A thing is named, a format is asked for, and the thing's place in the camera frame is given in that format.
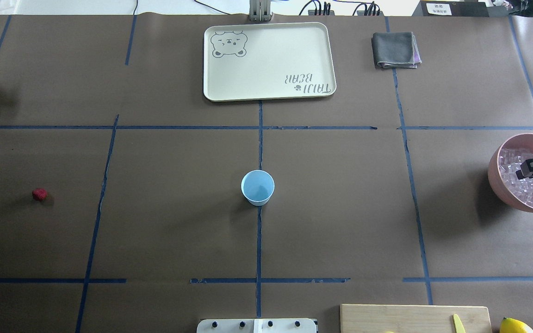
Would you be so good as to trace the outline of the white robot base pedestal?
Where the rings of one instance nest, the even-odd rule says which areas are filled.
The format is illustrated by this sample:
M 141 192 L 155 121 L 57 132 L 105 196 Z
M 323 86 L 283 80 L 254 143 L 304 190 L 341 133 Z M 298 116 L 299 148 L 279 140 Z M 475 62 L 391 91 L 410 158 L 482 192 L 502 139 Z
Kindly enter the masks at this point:
M 317 320 L 311 318 L 206 319 L 199 321 L 197 333 L 317 333 Z

